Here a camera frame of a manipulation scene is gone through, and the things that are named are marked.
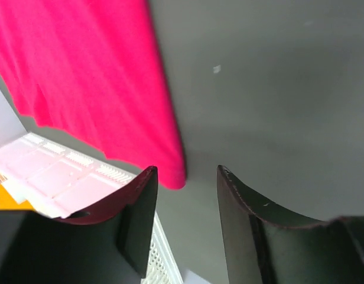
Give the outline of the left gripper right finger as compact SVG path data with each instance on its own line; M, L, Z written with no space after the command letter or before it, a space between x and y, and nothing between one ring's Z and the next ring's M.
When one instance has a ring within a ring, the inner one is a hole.
M306 217L221 165L217 198L230 283L364 283L364 216Z

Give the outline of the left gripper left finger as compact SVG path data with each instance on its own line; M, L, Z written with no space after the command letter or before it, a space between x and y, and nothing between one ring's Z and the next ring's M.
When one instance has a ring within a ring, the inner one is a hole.
M140 283L147 274L158 170L66 219L0 211L0 283Z

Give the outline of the red t shirt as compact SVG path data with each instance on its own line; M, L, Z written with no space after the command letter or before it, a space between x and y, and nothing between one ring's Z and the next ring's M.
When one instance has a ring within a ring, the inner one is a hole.
M0 1L0 75L38 126L186 184L147 1Z

